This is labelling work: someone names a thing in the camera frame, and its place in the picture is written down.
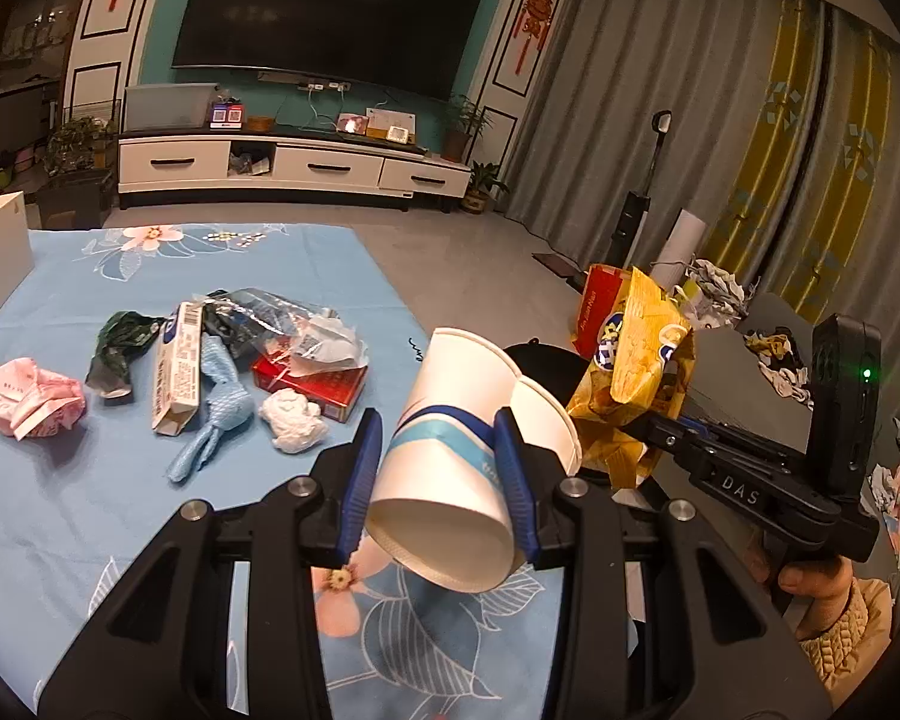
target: yellow snack bag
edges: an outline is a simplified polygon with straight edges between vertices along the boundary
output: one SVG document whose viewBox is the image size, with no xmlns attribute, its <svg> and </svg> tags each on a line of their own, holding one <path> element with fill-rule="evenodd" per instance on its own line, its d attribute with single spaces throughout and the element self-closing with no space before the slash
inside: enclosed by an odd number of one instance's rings
<svg viewBox="0 0 900 720">
<path fill-rule="evenodd" d="M 677 363 L 665 386 L 663 370 Z M 617 428 L 654 409 L 679 416 L 695 359 L 690 324 L 649 276 L 634 269 L 626 302 L 607 317 L 597 351 L 567 413 L 583 447 L 583 465 L 610 474 L 616 488 L 635 488 L 660 453 Z"/>
</svg>

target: green wrapper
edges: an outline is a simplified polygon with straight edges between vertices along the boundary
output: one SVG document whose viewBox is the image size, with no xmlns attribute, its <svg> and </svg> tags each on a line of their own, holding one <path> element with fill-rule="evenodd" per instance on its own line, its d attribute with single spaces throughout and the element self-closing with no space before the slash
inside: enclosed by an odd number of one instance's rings
<svg viewBox="0 0 900 720">
<path fill-rule="evenodd" d="M 86 384 L 105 398 L 132 392 L 130 362 L 154 342 L 163 317 L 144 317 L 135 311 L 118 311 L 97 336 L 97 352 L 90 361 Z"/>
</svg>

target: plastic bag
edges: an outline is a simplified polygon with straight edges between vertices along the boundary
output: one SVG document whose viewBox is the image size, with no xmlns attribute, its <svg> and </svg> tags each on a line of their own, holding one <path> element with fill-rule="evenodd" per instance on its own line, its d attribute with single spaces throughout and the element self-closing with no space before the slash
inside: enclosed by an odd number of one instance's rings
<svg viewBox="0 0 900 720">
<path fill-rule="evenodd" d="M 234 357 L 250 351 L 283 362 L 293 376 L 368 365 L 367 345 L 330 308 L 299 303 L 248 288 L 194 297 L 203 304 L 204 327 Z"/>
<path fill-rule="evenodd" d="M 677 418 L 696 359 L 689 323 L 677 306 L 634 269 L 626 295 L 604 322 L 597 351 L 567 406 L 583 447 L 583 465 L 605 471 L 615 488 L 636 488 L 658 450 L 619 428 L 646 410 Z M 673 361 L 673 375 L 665 375 Z"/>
</svg>

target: red box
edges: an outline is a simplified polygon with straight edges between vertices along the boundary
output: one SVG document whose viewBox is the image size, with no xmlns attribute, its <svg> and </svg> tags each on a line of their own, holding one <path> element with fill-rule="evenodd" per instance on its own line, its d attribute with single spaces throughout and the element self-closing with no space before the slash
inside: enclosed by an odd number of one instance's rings
<svg viewBox="0 0 900 720">
<path fill-rule="evenodd" d="M 597 336 L 604 320 L 610 316 L 621 291 L 629 290 L 630 271 L 610 265 L 593 265 L 586 276 L 586 288 L 577 314 L 577 331 L 573 346 L 578 355 L 592 360 L 597 351 Z"/>
<path fill-rule="evenodd" d="M 346 422 L 353 410 L 353 404 L 367 382 L 367 368 L 334 370 L 316 373 L 313 376 L 290 376 L 283 364 L 271 362 L 267 357 L 258 357 L 252 365 L 253 383 L 267 392 L 278 389 L 295 389 L 319 404 L 323 415 L 338 422 Z"/>
</svg>

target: tv stand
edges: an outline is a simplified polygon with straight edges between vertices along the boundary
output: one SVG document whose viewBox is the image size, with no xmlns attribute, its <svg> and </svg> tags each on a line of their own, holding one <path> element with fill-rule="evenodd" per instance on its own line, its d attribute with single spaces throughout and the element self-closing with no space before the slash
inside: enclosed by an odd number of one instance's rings
<svg viewBox="0 0 900 720">
<path fill-rule="evenodd" d="M 120 207 L 195 199 L 340 201 L 408 210 L 415 194 L 436 196 L 449 213 L 470 168 L 386 141 L 353 142 L 339 133 L 276 127 L 272 132 L 190 129 L 120 135 Z M 231 175 L 231 146 L 271 150 L 264 175 Z"/>
</svg>

